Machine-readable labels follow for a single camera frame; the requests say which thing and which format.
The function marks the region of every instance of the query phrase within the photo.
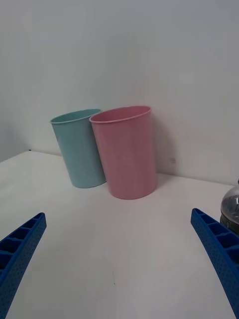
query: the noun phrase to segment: white wall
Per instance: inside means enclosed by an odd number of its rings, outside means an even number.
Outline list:
[[[51,118],[148,104],[159,171],[235,183],[238,17],[235,0],[2,0],[0,107],[22,151],[58,153]]]

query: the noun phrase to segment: white table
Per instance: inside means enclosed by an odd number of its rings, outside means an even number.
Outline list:
[[[74,188],[59,156],[0,163],[0,237],[47,219],[7,319],[234,319],[190,224],[194,207],[219,220],[229,188],[160,174],[153,194],[127,201],[106,184]]]

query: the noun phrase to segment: cup rim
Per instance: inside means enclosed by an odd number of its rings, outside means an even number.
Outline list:
[[[108,120],[108,121],[99,121],[97,119],[94,119],[94,117],[98,115],[98,114],[94,114],[94,115],[92,115],[90,117],[90,122],[91,123],[95,123],[95,124],[107,124],[107,123],[116,123],[116,122],[128,121],[128,120],[132,120],[132,119],[144,116],[144,115],[150,113],[151,110],[152,110],[152,108],[150,106],[148,106],[148,105],[132,105],[132,106],[124,106],[122,108],[116,108],[116,109],[110,109],[110,110],[107,110],[107,111],[103,111],[103,112],[101,112],[101,114],[109,113],[109,112],[112,112],[114,110],[136,108],[136,107],[142,107],[142,108],[147,108],[147,109],[145,111],[143,111],[142,113],[134,115],[134,116],[129,116],[129,117],[125,117],[125,118],[117,119],[117,120]]]
[[[67,121],[61,121],[60,120],[61,118],[64,118],[67,115],[73,115],[74,113],[75,114],[80,114],[80,113],[83,113],[85,111],[92,111],[92,113],[87,115],[87,116],[75,118],[73,120],[67,120]],[[88,119],[91,116],[97,115],[100,112],[101,112],[101,109],[85,109],[85,110],[69,112],[69,113],[65,113],[65,114],[62,114],[62,115],[59,115],[59,116],[53,118],[52,120],[50,120],[50,123],[51,124],[64,124],[64,123],[71,123],[71,122],[81,121],[81,120],[84,120],[84,119]]]

